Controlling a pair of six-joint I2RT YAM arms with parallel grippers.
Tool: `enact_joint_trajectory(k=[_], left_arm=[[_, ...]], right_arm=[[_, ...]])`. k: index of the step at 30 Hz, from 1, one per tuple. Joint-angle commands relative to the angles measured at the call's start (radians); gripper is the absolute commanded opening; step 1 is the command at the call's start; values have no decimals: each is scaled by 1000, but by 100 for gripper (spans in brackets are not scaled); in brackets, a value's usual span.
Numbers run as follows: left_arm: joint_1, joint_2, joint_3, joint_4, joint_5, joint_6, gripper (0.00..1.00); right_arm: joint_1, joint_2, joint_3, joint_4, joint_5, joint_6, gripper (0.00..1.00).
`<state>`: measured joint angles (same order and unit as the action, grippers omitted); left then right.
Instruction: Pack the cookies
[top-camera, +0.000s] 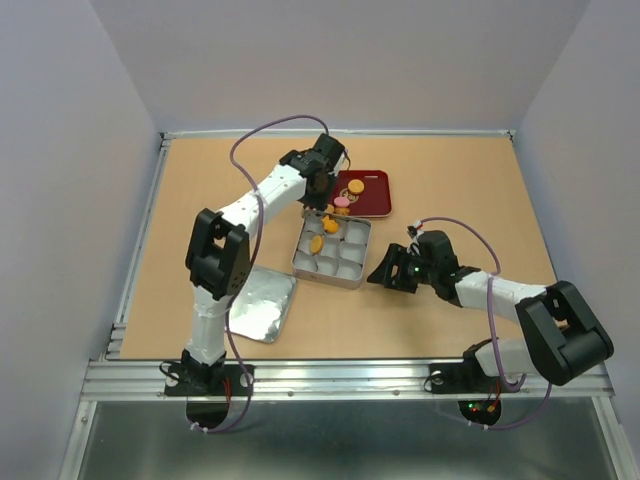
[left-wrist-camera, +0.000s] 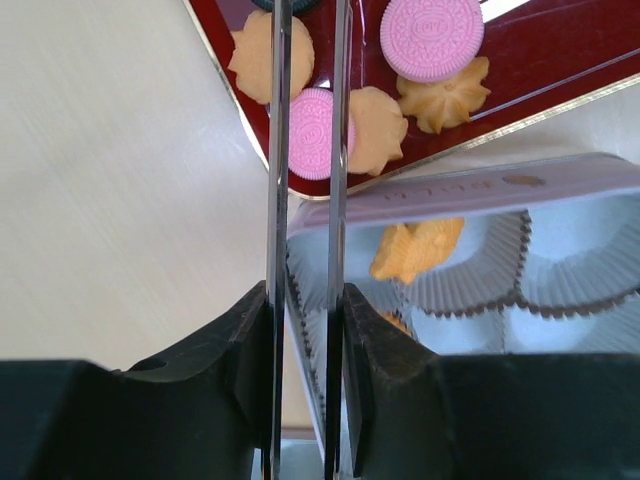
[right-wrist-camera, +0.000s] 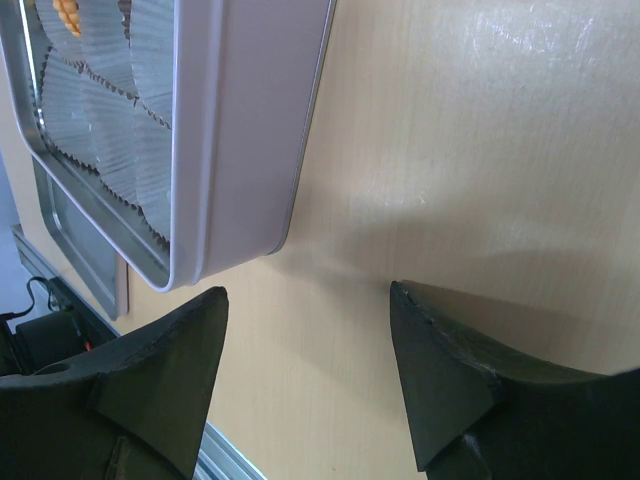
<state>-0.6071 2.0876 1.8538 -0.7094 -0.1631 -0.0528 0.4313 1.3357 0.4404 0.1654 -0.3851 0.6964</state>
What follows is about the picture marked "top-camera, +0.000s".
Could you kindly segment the silver cookie tin with cups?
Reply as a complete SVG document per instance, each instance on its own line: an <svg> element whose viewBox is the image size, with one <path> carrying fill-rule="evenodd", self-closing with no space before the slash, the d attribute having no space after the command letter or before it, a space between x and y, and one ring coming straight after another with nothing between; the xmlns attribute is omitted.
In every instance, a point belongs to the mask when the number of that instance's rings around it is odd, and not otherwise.
<svg viewBox="0 0 640 480"><path fill-rule="evenodd" d="M340 224L338 233L328 234L323 230L322 218L325 216ZM344 289L358 289L364 280L371 231L371 223L364 219L305 212L292 259L294 276ZM312 254L310 242L317 235L324 238L324 246L320 253Z"/></svg>

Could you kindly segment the flower orange cookie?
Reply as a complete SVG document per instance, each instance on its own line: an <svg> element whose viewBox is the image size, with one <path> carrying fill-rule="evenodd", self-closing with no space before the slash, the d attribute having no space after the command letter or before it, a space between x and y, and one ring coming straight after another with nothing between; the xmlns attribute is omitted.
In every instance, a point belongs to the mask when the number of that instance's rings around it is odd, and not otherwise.
<svg viewBox="0 0 640 480"><path fill-rule="evenodd" d="M323 230L328 234L336 234L340 230L340 224L330 216L322 218Z"/></svg>

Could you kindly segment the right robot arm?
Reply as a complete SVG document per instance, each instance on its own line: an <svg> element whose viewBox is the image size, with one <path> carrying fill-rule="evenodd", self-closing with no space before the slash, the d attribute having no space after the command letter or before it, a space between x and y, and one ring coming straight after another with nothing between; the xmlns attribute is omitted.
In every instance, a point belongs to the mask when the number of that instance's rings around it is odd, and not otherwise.
<svg viewBox="0 0 640 480"><path fill-rule="evenodd" d="M519 325L523 338L498 342L511 375L539 374L563 386L614 354L605 328L575 285L522 284L458 262L440 230L410 229L409 246L389 245L370 284L415 293L429 285L438 298L461 308L492 313Z"/></svg>

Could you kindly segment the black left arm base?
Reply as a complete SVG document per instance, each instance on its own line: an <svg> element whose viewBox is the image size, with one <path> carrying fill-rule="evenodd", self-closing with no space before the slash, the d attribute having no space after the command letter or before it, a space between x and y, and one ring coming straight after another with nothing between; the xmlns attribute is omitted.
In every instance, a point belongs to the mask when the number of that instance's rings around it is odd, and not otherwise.
<svg viewBox="0 0 640 480"><path fill-rule="evenodd" d="M228 363L223 355L208 365L193 359L186 350L180 360L164 360L158 369L165 378L164 394L169 397L246 397L255 374L252 364Z"/></svg>

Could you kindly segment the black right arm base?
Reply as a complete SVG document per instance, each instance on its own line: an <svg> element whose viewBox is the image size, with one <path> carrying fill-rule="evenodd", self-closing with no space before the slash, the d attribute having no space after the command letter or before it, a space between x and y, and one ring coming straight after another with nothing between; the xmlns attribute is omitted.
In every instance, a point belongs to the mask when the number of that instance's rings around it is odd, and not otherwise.
<svg viewBox="0 0 640 480"><path fill-rule="evenodd" d="M489 393L496 387L503 387L504 382L498 373L486 374L476 353L481 347L489 347L493 353L490 339L473 344L457 361L447 360L444 363L431 363L429 373L423 382L423 390L432 394L472 394Z"/></svg>

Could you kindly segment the round orange cookie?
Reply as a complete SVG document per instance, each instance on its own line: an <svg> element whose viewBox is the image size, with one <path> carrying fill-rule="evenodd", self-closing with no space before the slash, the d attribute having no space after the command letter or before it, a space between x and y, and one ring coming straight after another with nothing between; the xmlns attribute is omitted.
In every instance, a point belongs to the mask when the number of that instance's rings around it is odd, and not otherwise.
<svg viewBox="0 0 640 480"><path fill-rule="evenodd" d="M360 179L352 179L347 184L348 191L351 195L358 196L365 190L365 184Z"/></svg>

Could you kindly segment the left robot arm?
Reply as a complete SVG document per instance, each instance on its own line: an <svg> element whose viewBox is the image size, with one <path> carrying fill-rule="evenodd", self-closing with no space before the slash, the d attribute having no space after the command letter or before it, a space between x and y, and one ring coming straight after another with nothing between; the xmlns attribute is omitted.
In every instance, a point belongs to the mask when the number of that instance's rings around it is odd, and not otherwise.
<svg viewBox="0 0 640 480"><path fill-rule="evenodd" d="M285 154L261 182L250 179L251 190L240 199L196 215L185 259L194 294L192 330L181 364L199 393L222 384L226 319L255 262L250 249L289 205L324 209L344 159L344 145L322 133L311 148Z"/></svg>

